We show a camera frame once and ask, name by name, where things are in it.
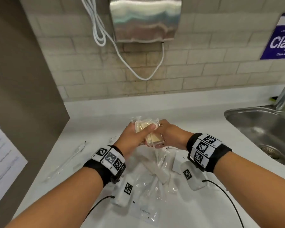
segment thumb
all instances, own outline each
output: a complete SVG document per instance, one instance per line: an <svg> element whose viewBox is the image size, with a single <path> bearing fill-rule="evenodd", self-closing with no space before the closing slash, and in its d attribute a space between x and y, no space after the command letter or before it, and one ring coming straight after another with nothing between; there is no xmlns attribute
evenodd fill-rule
<svg viewBox="0 0 285 228"><path fill-rule="evenodd" d="M148 125L146 128L144 128L142 131L138 132L137 134L141 139L144 139L149 133L153 132L155 128L156 128L156 125L151 124L151 125Z"/></svg>

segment stainless steel sink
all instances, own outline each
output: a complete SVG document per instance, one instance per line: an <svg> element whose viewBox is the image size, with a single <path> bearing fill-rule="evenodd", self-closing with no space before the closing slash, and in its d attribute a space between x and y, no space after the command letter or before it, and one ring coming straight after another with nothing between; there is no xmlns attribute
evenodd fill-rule
<svg viewBox="0 0 285 228"><path fill-rule="evenodd" d="M265 106L228 110L224 115L263 152L285 165L285 111Z"/></svg>

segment sink drain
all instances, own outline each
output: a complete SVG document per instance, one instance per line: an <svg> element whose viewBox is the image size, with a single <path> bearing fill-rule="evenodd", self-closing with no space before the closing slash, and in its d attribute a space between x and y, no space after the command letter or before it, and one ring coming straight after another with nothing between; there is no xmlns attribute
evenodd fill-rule
<svg viewBox="0 0 285 228"><path fill-rule="evenodd" d="M272 146L267 146L267 145L259 145L259 148L265 153L267 154L269 157L275 159L275 160L279 160L280 158L282 158L283 156L281 155L281 153L273 148Z"/></svg>

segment label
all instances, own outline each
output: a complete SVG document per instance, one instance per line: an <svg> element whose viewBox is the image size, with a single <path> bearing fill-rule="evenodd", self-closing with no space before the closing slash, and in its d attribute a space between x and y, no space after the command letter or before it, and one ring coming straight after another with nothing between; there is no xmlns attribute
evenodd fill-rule
<svg viewBox="0 0 285 228"><path fill-rule="evenodd" d="M274 30L261 60L285 58L285 13L282 14Z"/></svg>

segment beige brick wall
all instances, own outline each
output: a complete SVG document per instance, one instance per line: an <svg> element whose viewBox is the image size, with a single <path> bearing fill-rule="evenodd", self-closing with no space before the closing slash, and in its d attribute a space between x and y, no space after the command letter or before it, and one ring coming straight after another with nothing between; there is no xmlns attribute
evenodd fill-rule
<svg viewBox="0 0 285 228"><path fill-rule="evenodd" d="M97 9L112 34L107 0ZM147 81L120 61L112 43L99 47L80 0L21 0L65 101L285 83L285 60L260 61L285 0L183 0L174 41ZM125 61L148 77L161 60L160 43L119 44Z"/></svg>

